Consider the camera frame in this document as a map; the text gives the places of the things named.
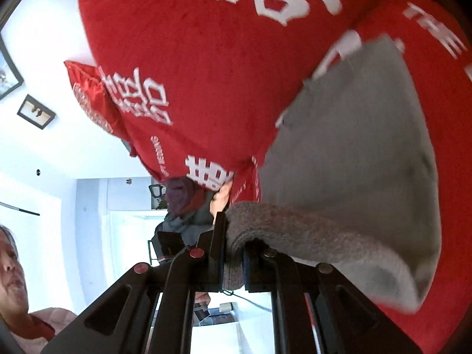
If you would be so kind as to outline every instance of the black cable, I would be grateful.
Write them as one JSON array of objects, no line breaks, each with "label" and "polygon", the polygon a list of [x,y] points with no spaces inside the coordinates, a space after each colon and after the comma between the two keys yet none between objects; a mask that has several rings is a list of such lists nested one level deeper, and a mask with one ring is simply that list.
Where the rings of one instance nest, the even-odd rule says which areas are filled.
[{"label": "black cable", "polygon": [[232,291],[232,290],[223,290],[222,293],[225,294],[225,295],[229,295],[229,296],[234,295],[235,297],[244,299],[245,301],[249,302],[250,304],[252,304],[252,305],[254,305],[254,306],[256,306],[256,307],[258,307],[258,308],[261,309],[261,310],[264,310],[265,312],[272,313],[272,310],[271,310],[271,309],[269,309],[269,308],[267,308],[267,307],[264,307],[264,306],[261,306],[261,305],[257,304],[256,302],[252,302],[252,301],[250,301],[250,300],[247,299],[247,298],[241,297],[241,295],[235,294],[234,291]]}]

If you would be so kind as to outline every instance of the framed picture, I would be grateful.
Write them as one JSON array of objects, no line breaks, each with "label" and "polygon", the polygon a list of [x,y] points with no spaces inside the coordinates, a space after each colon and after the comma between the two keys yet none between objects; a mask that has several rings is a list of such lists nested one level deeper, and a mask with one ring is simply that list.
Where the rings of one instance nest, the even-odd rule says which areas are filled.
[{"label": "framed picture", "polygon": [[17,114],[40,129],[44,129],[56,117],[56,113],[45,107],[41,102],[36,101],[29,94],[24,99]]},{"label": "framed picture", "polygon": [[15,64],[11,61],[10,55],[6,51],[5,44],[0,37],[0,100],[19,88],[23,84]]}]

